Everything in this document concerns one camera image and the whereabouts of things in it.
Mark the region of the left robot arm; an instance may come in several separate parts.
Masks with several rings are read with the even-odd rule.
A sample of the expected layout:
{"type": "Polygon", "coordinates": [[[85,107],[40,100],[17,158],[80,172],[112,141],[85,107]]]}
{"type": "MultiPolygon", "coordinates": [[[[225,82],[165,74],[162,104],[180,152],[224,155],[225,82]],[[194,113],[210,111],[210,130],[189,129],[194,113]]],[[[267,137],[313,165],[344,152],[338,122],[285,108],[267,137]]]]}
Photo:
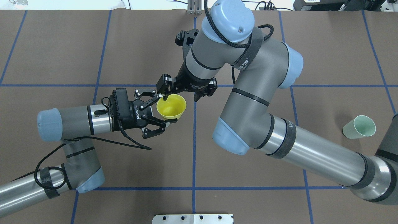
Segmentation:
{"type": "Polygon", "coordinates": [[[121,132],[131,141],[124,146],[149,150],[127,135],[127,129],[142,130],[148,139],[164,133],[176,117],[158,119],[151,106],[167,99],[150,88],[139,88],[129,101],[125,88],[112,91],[107,103],[73,108],[44,110],[38,113],[37,128],[42,140],[61,145],[41,159],[35,169],[1,186],[1,218],[47,199],[59,197],[68,190],[86,193],[105,182],[103,168],[93,140],[122,145],[121,142],[98,138],[97,134],[121,132]]]}

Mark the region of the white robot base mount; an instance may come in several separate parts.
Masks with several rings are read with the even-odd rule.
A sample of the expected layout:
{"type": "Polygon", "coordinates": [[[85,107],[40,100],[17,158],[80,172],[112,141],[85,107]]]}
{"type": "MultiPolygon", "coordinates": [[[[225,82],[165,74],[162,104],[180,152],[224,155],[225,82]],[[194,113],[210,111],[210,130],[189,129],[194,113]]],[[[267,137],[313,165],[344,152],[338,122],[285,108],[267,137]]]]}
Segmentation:
{"type": "Polygon", "coordinates": [[[152,224],[234,224],[232,214],[159,214],[152,224]]]}

